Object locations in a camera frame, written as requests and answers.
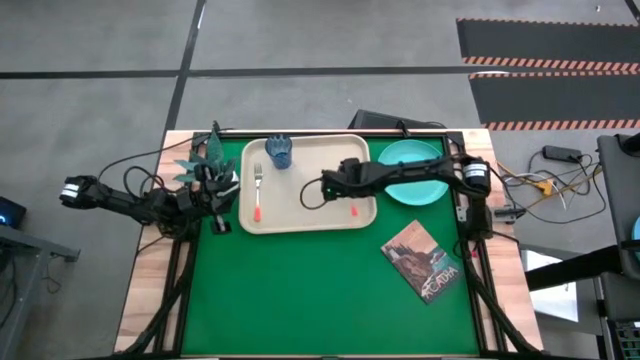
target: white label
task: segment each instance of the white label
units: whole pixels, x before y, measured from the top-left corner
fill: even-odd
[[[466,177],[473,177],[473,176],[484,176],[485,172],[482,170],[474,170],[474,171],[467,171],[464,173],[464,175]]]
[[[62,194],[61,195],[65,195],[65,196],[69,196],[72,198],[77,198],[78,197],[78,193],[75,191],[70,191],[70,190],[62,190]]]
[[[74,184],[66,184],[64,188],[71,191],[78,191],[78,189],[80,189],[78,185],[74,185]]]
[[[487,171],[487,165],[485,165],[485,164],[469,164],[469,165],[464,167],[464,171],[471,171],[471,170]]]

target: book cover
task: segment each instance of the book cover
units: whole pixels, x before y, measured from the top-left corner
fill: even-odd
[[[382,252],[427,304],[461,276],[460,266],[417,220],[383,245]]]

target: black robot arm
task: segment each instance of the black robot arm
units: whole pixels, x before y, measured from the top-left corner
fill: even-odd
[[[69,208],[102,208],[129,216],[142,225],[156,224],[163,236],[173,239],[185,235],[189,226],[205,216],[215,217],[212,231],[229,232],[229,223],[221,215],[231,210],[240,191],[238,182],[216,177],[206,165],[196,166],[194,172],[200,182],[199,190],[186,186],[175,192],[155,188],[142,197],[115,190],[95,176],[68,177],[60,200]]]
[[[463,235],[470,240],[480,240],[491,237],[491,213],[486,206],[486,198],[491,192],[489,169],[489,164],[482,158],[465,154],[397,165],[361,163],[351,158],[343,160],[337,171],[322,171],[321,189],[324,200],[331,201],[343,197],[373,196],[389,185],[442,181],[469,198],[466,233]],[[456,172],[462,173],[462,179]]]

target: gray floor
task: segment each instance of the gray floor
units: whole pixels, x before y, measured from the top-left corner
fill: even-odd
[[[0,72],[177,69],[195,3],[0,1]],[[210,0],[192,68],[462,65],[457,17],[633,23],[622,0]],[[43,294],[20,359],[112,350],[140,227],[105,211],[66,209],[57,196],[65,176],[96,174],[110,161],[158,148],[174,85],[174,79],[0,80],[0,195],[29,208],[28,232],[82,248],[77,264],[52,264],[63,288]],[[176,128],[208,129],[214,119],[234,128],[343,128],[358,108],[479,127],[464,75],[425,75],[190,79]],[[599,134],[616,132],[492,138],[499,160],[523,171],[543,145],[593,153]],[[153,169],[156,160],[131,164]],[[542,167],[567,168],[537,159],[534,168]],[[121,186],[124,168],[104,180]],[[514,191],[522,203],[537,195]],[[599,206],[592,192],[576,197],[566,213],[557,199],[534,209],[571,219]],[[526,216],[516,234],[524,243],[576,252],[613,242],[606,211],[567,226]],[[541,328],[552,353],[596,356],[592,337]]]

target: fork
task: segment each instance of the fork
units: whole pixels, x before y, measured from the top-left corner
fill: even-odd
[[[256,222],[260,222],[262,219],[262,213],[260,211],[260,183],[262,182],[262,165],[260,163],[256,163],[253,166],[253,178],[256,181],[256,210],[253,215],[253,220]]]

